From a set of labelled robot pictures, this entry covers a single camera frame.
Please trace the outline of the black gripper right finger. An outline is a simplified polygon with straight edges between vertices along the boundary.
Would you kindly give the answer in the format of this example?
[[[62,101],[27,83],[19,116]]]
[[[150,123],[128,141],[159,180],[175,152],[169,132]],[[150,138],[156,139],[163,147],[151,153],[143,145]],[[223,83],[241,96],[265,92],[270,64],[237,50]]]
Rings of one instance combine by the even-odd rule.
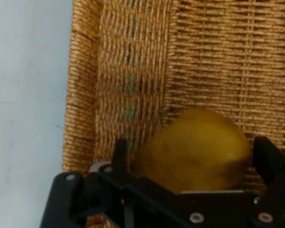
[[[254,139],[252,165],[267,185],[254,205],[252,228],[285,228],[285,154],[267,137]]]

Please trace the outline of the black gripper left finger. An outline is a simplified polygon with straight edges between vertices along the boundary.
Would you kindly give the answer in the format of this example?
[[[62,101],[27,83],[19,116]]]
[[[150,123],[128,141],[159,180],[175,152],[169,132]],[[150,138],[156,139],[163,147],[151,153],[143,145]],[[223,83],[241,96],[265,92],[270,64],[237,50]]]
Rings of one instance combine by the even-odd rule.
[[[105,174],[127,175],[126,140],[116,141],[112,160],[97,163],[87,177],[63,172],[52,182],[41,219],[42,228],[84,228],[87,219],[103,215],[116,228],[155,228],[150,209],[125,203],[121,190],[105,180]]]

